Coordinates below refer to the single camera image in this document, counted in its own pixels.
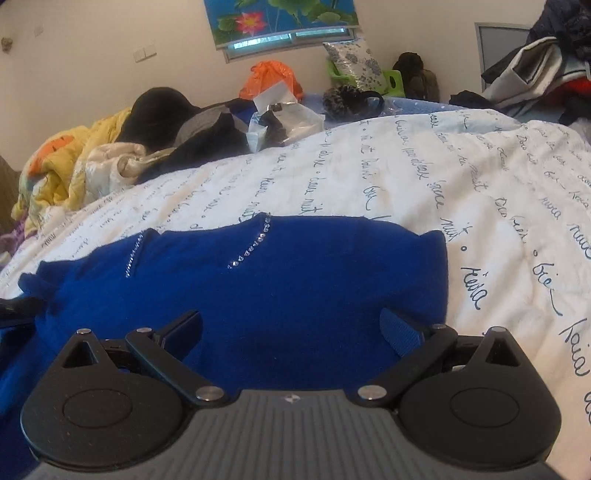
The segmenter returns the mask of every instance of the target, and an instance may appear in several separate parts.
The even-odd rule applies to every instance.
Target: plastic bag
[[[260,61],[251,68],[251,72],[252,75],[246,81],[238,95],[242,99],[253,100],[254,97],[282,80],[298,101],[304,96],[304,90],[302,90],[301,85],[296,80],[294,71],[280,61]]]
[[[267,147],[285,147],[324,131],[324,115],[297,103],[283,81],[258,95],[254,102],[257,112],[246,134],[252,153]]]

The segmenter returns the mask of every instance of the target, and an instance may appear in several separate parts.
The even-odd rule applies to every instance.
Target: black cloth
[[[450,105],[456,106],[464,106],[466,108],[477,108],[477,109],[487,109],[492,108],[495,109],[495,105],[493,103],[484,98],[481,95],[478,95],[474,92],[469,92],[468,90],[464,90],[463,92],[458,93],[457,95],[452,95],[449,99]]]
[[[115,141],[139,143],[149,154],[170,148],[183,124],[201,110],[173,88],[152,88],[135,101]]]
[[[165,173],[200,167],[210,161],[249,152],[246,135],[236,129],[234,117],[222,113],[214,126],[191,137],[166,160],[148,167],[135,183],[145,183]]]
[[[507,55],[505,55],[502,59],[496,62],[492,67],[490,67],[488,70],[485,70],[485,72],[481,75],[482,79],[488,85],[494,82],[498,77],[501,76],[501,73],[503,73],[507,69],[507,67],[511,64],[511,61],[513,61],[515,56],[523,47],[525,47],[525,45],[511,50]]]
[[[546,0],[544,11],[530,30],[528,42],[553,36],[565,53],[591,61],[589,0]]]
[[[410,87],[411,79],[413,77],[421,76],[423,72],[423,60],[417,53],[406,51],[399,56],[398,61],[392,67],[392,70],[398,70],[402,76],[402,85],[404,85],[404,92],[407,98],[415,99],[412,92],[408,90]]]
[[[562,125],[570,125],[578,118],[591,119],[591,98],[572,95],[564,100],[565,111],[558,119]]]

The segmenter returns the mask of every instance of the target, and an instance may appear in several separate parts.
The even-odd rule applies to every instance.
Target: bed
[[[0,297],[17,296],[20,274],[41,260],[79,258],[149,227],[213,229],[270,212],[442,230],[448,324],[463,335],[511,330],[561,408],[550,465],[589,480],[591,146],[556,124],[430,110],[166,174],[72,215],[50,209],[0,273]]]

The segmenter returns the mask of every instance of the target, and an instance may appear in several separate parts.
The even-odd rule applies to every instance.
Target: pillow
[[[341,75],[350,75],[360,90],[375,90],[385,93],[388,89],[386,78],[373,58],[364,38],[343,42],[324,42],[329,59]]]

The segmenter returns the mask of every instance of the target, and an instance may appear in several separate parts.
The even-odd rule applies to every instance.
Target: window frame
[[[524,25],[524,24],[513,24],[513,23],[496,23],[496,22],[476,22],[476,41],[478,42],[478,55],[480,57],[480,74],[482,75],[485,71],[484,65],[484,52],[483,52],[483,45],[482,45],[482,29],[483,28],[500,28],[506,30],[530,30],[532,25]],[[486,82],[483,78],[480,78],[480,82],[482,84],[482,91],[484,92],[487,88]]]
[[[333,34],[323,34],[323,31],[326,30],[344,30],[344,32],[336,32]],[[255,57],[259,55],[265,55],[269,53],[276,53],[279,51],[286,51],[286,50],[294,50],[296,48],[306,48],[306,47],[314,47],[318,45],[322,45],[323,42],[326,41],[350,41],[355,40],[358,38],[358,27],[323,27],[323,28],[316,28],[310,29],[307,28],[305,30],[296,30],[292,32],[283,32],[283,33],[276,33],[273,35],[264,35],[262,37],[255,37],[255,38],[244,38],[243,40],[239,40],[236,42],[232,42],[228,45],[225,45],[220,48],[223,51],[224,58],[226,59],[226,63],[230,63],[231,61],[235,60],[243,60],[249,57]],[[252,46],[245,46],[243,47],[242,54],[234,54],[236,50],[233,48],[235,44],[247,42],[249,40],[258,40],[260,38],[270,38],[270,37],[283,37],[287,36],[288,38],[285,39],[278,39],[272,42],[265,42],[259,43]]]

